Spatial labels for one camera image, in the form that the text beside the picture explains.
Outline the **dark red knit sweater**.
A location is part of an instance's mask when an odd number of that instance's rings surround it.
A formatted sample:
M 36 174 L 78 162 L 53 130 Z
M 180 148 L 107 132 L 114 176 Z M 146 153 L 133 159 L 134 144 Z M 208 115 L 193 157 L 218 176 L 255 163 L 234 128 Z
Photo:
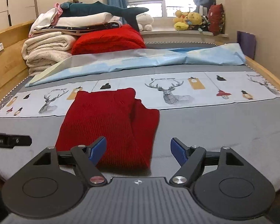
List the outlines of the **dark red knit sweater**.
M 58 151 L 69 151 L 104 136 L 107 149 L 97 165 L 100 169 L 147 170 L 159 120 L 160 112 L 146 108 L 132 88 L 79 91 L 60 127 L 55 146 Z

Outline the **white deer print cloth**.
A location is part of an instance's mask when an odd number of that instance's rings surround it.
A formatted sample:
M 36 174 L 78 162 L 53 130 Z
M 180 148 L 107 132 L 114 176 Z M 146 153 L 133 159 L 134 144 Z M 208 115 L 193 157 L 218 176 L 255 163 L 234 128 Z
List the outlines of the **white deer print cloth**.
M 280 98 L 254 71 L 165 73 L 26 88 L 0 106 L 0 118 L 64 116 L 79 91 L 124 88 L 133 88 L 145 107 L 158 110 Z

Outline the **grey bed mattress cover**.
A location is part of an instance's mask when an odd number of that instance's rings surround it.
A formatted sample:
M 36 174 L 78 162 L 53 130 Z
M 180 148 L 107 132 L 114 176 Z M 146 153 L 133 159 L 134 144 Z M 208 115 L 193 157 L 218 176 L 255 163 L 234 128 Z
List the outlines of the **grey bed mattress cover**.
M 183 72 L 253 71 L 243 65 L 183 64 L 78 76 L 15 89 L 4 102 L 18 92 L 101 79 Z M 280 189 L 280 98 L 158 110 L 160 120 L 155 134 L 151 164 L 147 170 L 114 171 L 100 169 L 107 178 L 114 176 L 171 177 L 178 163 L 170 152 L 170 141 L 178 138 L 187 146 L 201 146 L 218 151 L 233 148 Z M 30 146 L 0 148 L 0 178 L 7 180 L 37 154 L 57 142 L 64 116 L 0 118 L 0 133 L 30 136 Z

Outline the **cream folded fleece blanket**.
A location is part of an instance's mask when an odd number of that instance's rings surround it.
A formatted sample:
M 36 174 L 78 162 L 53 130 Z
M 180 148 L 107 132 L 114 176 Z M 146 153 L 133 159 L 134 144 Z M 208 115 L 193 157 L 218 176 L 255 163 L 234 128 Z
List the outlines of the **cream folded fleece blanket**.
M 51 32 L 27 39 L 21 55 L 33 77 L 72 55 L 77 38 L 61 32 Z

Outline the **light blue bed sheet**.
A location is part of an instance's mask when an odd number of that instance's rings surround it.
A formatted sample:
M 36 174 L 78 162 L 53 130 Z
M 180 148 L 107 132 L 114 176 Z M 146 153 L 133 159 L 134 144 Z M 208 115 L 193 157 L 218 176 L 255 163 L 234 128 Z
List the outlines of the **light blue bed sheet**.
M 239 44 L 229 43 L 213 48 L 134 49 L 99 54 L 71 56 L 34 76 L 25 87 L 58 80 L 117 72 L 126 69 L 199 64 L 243 65 L 246 57 Z

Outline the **bright red folded blanket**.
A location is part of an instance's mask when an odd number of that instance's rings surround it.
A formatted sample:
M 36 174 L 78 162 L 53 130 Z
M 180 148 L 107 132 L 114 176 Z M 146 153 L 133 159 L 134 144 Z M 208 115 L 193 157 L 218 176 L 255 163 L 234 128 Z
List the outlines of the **bright red folded blanket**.
M 72 55 L 99 54 L 124 50 L 145 49 L 141 34 L 130 25 L 90 32 L 79 37 L 72 47 Z

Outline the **white pink folded garment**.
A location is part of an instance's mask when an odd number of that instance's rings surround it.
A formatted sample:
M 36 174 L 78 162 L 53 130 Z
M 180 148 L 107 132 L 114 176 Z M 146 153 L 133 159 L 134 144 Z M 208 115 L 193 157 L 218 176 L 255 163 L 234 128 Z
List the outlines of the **white pink folded garment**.
M 32 38 L 37 30 L 56 25 L 62 13 L 63 10 L 59 3 L 56 3 L 55 6 L 46 13 L 41 13 L 31 26 L 29 38 Z

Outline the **dark navy patterned folded cloth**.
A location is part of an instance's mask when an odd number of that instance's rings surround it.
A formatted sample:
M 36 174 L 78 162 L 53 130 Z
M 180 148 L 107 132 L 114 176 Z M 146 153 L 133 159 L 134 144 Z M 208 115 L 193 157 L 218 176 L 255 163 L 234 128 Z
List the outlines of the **dark navy patterned folded cloth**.
M 41 28 L 39 30 L 33 30 L 31 32 L 30 37 L 34 37 L 34 36 L 38 36 L 38 35 L 50 33 L 50 32 L 62 32 L 64 34 L 81 36 L 82 34 L 94 32 L 94 31 L 119 28 L 121 26 L 122 26 L 121 21 L 111 21 L 111 22 L 107 22 L 107 23 L 103 23 L 103 24 L 91 25 L 91 26 L 86 26 L 86 27 L 49 26 L 49 27 Z

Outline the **purple paper bag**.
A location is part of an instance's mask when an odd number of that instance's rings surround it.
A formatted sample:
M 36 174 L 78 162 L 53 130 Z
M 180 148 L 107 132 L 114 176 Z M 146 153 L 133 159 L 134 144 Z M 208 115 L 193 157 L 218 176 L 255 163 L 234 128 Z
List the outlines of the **purple paper bag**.
M 237 31 L 237 43 L 240 45 L 243 54 L 255 59 L 256 36 L 252 33 Z

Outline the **dark red cushion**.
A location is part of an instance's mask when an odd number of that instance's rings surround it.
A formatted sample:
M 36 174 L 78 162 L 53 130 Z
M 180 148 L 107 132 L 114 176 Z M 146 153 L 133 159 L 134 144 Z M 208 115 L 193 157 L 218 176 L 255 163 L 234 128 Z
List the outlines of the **dark red cushion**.
M 208 11 L 208 31 L 214 36 L 221 34 L 225 25 L 225 11 L 222 4 L 211 5 Z

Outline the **dark teal shark plush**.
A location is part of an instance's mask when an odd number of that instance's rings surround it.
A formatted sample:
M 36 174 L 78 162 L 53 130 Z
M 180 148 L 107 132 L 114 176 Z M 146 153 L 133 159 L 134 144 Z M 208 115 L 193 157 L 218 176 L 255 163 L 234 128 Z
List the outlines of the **dark teal shark plush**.
M 60 8 L 63 11 L 61 17 L 81 17 L 108 12 L 113 16 L 124 18 L 124 20 L 138 32 L 139 27 L 137 25 L 136 16 L 149 10 L 143 7 L 120 8 L 103 4 L 100 1 L 96 1 L 93 4 L 65 2 L 60 5 Z

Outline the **white plush toy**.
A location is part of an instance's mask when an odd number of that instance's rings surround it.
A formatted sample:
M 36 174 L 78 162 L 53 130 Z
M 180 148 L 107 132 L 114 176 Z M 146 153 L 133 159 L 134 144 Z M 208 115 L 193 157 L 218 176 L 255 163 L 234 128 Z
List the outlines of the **white plush toy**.
M 142 13 L 136 16 L 137 25 L 139 27 L 140 32 L 142 31 L 152 31 L 152 24 L 154 22 L 153 17 L 149 14 Z

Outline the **wooden bed frame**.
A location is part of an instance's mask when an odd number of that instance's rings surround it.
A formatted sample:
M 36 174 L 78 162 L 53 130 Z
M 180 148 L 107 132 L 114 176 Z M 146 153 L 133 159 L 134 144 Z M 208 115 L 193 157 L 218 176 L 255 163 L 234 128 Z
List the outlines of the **wooden bed frame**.
M 0 51 L 0 103 L 28 77 L 21 48 L 32 23 L 30 20 L 0 31 L 0 42 L 4 46 Z

